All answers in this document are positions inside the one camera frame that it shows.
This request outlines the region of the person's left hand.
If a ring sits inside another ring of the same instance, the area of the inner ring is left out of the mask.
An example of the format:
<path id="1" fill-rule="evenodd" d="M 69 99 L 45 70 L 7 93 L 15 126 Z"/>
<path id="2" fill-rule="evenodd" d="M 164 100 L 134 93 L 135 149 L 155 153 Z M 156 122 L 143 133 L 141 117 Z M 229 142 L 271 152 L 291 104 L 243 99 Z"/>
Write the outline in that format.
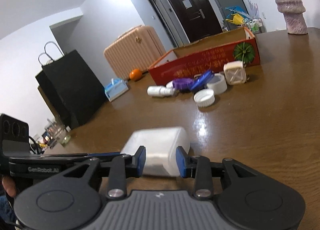
<path id="1" fill-rule="evenodd" d="M 15 197 L 17 194 L 17 188 L 14 180 L 8 176 L 3 176 L 2 177 L 2 185 L 5 190 L 5 192 L 10 196 L 10 197 Z"/>

